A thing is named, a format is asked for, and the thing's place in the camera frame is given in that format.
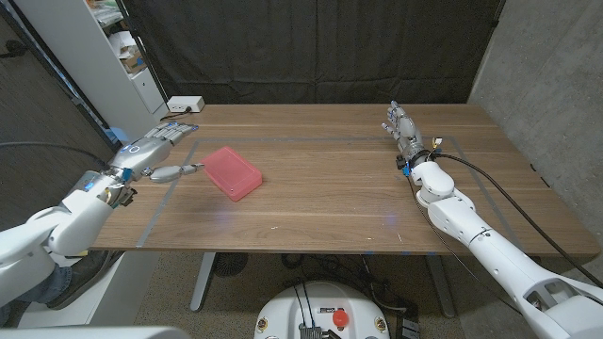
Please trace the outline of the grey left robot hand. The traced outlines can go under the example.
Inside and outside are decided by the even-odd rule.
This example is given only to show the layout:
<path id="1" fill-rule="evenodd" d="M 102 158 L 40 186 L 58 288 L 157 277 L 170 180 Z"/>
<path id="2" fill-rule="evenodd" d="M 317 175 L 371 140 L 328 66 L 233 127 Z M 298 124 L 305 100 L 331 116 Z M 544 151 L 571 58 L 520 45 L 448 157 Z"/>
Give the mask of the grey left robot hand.
<path id="1" fill-rule="evenodd" d="M 155 167 L 165 160 L 171 149 L 184 137 L 196 131 L 198 125 L 167 121 L 160 123 L 143 137 L 122 147 L 108 162 L 125 183 L 138 181 L 142 176 L 154 183 L 168 183 L 196 172 L 204 164 Z"/>

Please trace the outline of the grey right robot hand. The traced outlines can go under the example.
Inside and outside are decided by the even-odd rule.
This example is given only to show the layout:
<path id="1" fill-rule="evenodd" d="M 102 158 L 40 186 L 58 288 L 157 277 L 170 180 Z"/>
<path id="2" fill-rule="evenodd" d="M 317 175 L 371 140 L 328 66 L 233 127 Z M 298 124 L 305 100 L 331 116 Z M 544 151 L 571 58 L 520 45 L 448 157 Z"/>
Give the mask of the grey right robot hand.
<path id="1" fill-rule="evenodd" d="M 420 131 L 406 111 L 392 101 L 387 109 L 388 123 L 382 128 L 397 142 L 402 159 L 412 168 L 427 160 L 429 151 L 425 148 Z"/>

